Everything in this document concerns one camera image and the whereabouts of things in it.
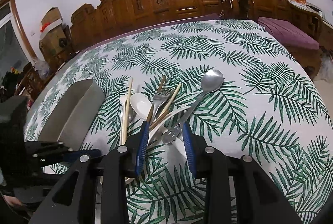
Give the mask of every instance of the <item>metal fork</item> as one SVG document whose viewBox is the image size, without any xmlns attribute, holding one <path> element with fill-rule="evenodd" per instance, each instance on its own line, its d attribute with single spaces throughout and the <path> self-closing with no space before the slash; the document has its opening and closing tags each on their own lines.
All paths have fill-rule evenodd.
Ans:
<svg viewBox="0 0 333 224">
<path fill-rule="evenodd" d="M 155 116 L 157 111 L 159 110 L 159 107 L 161 105 L 163 105 L 168 99 L 169 97 L 172 95 L 174 89 L 164 89 L 161 91 L 158 91 L 154 97 L 153 97 L 153 114 L 152 114 L 152 118 L 151 118 L 151 122 L 154 121 Z"/>
</svg>

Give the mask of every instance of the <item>leaf-patterned tablecloth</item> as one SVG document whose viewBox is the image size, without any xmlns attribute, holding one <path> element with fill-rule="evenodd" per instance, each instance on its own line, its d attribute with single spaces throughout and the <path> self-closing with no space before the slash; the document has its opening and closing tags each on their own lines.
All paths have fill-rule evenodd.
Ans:
<svg viewBox="0 0 333 224">
<path fill-rule="evenodd" d="M 85 52 L 47 93 L 26 129 L 35 140 L 55 105 L 76 81 L 93 78 L 105 93 L 82 144 L 104 154 L 117 146 L 119 96 L 133 89 L 150 99 L 161 76 L 182 83 L 172 108 L 190 105 L 210 69 L 223 86 L 191 117 L 193 132 L 224 154 L 252 155 L 285 194 L 304 223 L 319 212 L 333 187 L 333 135 L 328 111 L 290 53 L 263 27 L 245 20 L 211 20 L 137 33 Z M 170 126 L 177 118 L 166 123 Z M 138 132 L 135 118 L 130 134 Z M 66 167 L 53 165 L 53 172 Z M 206 181 L 194 180 L 174 146 L 149 144 L 142 175 L 127 185 L 131 223 L 191 223 L 203 216 Z M 235 200 L 232 198 L 235 216 Z"/>
</svg>

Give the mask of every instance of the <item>seat cushion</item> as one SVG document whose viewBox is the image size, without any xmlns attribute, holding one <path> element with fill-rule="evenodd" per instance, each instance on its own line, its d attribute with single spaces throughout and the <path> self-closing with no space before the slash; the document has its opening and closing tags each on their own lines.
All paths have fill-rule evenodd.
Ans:
<svg viewBox="0 0 333 224">
<path fill-rule="evenodd" d="M 283 46 L 319 49 L 319 43 L 288 21 L 259 17 L 258 23 Z"/>
</svg>

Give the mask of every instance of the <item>metal screw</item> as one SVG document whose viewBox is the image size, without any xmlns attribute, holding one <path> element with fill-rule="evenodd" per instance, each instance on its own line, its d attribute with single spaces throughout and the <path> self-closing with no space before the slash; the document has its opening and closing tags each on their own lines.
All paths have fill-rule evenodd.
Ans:
<svg viewBox="0 0 333 224">
<path fill-rule="evenodd" d="M 211 154 L 211 153 L 213 153 L 214 151 L 215 151 L 215 149 L 214 149 L 213 147 L 211 147 L 211 146 L 207 146 L 207 147 L 205 148 L 205 152 L 208 153 L 208 154 Z"/>
<path fill-rule="evenodd" d="M 119 146 L 117 151 L 120 152 L 120 153 L 124 153 L 124 152 L 127 151 L 127 147 L 126 146 Z"/>
<path fill-rule="evenodd" d="M 250 162 L 252 162 L 252 157 L 251 156 L 249 156 L 249 155 L 244 155 L 243 156 L 243 160 L 245 161 L 245 162 L 248 162 L 248 163 L 250 163 Z"/>
<path fill-rule="evenodd" d="M 84 155 L 80 156 L 80 161 L 82 163 L 87 162 L 88 160 L 89 160 L 89 156 L 88 155 L 84 154 Z"/>
</svg>

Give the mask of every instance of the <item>plastic bag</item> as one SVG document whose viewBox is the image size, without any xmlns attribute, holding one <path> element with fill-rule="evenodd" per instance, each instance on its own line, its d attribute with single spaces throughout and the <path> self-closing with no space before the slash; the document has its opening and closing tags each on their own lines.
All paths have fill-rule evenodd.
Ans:
<svg viewBox="0 0 333 224">
<path fill-rule="evenodd" d="M 50 74 L 50 67 L 47 64 L 46 61 L 42 61 L 39 59 L 33 59 L 34 60 L 34 67 L 38 71 L 38 74 L 42 80 L 45 80 L 49 74 Z"/>
<path fill-rule="evenodd" d="M 328 53 L 323 53 L 321 58 L 321 67 L 314 80 L 325 80 L 328 83 L 333 83 L 333 59 Z"/>
</svg>

